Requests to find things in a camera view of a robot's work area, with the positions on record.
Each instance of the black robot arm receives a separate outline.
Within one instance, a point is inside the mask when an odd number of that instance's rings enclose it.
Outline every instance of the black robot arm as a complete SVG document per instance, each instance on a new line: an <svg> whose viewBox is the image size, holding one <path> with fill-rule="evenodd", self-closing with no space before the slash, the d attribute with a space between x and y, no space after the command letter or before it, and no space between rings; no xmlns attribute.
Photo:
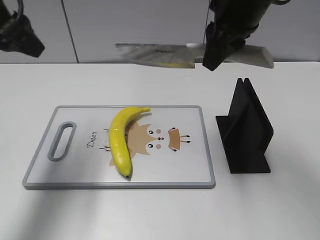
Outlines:
<svg viewBox="0 0 320 240"><path fill-rule="evenodd" d="M11 15L0 0L0 50L19 52L38 58L45 46L37 38L29 19L24 15L23 0L18 0L18 12Z"/></svg>
<svg viewBox="0 0 320 240"><path fill-rule="evenodd" d="M206 48L203 66L215 70L227 57L240 50L270 4L284 5L290 0L212 0L214 22L205 31Z"/></svg>

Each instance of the black stand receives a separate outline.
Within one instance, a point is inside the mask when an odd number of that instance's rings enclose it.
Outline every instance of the black stand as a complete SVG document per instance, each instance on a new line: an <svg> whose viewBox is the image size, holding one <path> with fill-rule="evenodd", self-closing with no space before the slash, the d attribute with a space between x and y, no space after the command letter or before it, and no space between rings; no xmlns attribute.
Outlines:
<svg viewBox="0 0 320 240"><path fill-rule="evenodd" d="M248 78L238 78L228 116L216 116L232 174L270 173L265 151L274 134Z"/></svg>

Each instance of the white cutting board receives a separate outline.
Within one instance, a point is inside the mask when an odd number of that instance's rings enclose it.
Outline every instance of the white cutting board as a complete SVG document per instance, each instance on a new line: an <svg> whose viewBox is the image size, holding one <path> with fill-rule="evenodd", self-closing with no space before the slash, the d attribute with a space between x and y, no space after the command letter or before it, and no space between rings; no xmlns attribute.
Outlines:
<svg viewBox="0 0 320 240"><path fill-rule="evenodd" d="M199 106L151 106L128 129L132 177L112 164L108 128L124 106L58 106L23 179L27 189L213 188L215 177ZM74 123L62 159L48 154L61 125ZM67 141L61 139L62 153Z"/></svg>

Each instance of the white wall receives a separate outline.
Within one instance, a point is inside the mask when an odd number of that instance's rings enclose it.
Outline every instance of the white wall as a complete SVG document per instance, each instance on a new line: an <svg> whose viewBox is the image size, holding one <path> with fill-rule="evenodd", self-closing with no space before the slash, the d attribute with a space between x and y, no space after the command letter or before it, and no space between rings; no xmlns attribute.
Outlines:
<svg viewBox="0 0 320 240"><path fill-rule="evenodd" d="M16 0L4 0L11 11ZM63 0L81 63L119 60L115 43L202 43L209 0ZM0 63L75 63L61 0L24 0L45 45L39 58L0 52ZM247 40L276 61L320 61L320 0L272 5Z"/></svg>

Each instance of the yellow banana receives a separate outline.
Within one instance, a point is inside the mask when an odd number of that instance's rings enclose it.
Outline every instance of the yellow banana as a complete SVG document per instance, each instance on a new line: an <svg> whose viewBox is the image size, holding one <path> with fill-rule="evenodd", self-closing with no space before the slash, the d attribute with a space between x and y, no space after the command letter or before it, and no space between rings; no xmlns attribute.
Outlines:
<svg viewBox="0 0 320 240"><path fill-rule="evenodd" d="M126 126L141 113L150 111L150 107L126 107L115 116L109 129L110 149L115 166L126 178L129 178L132 173L131 158L125 139Z"/></svg>

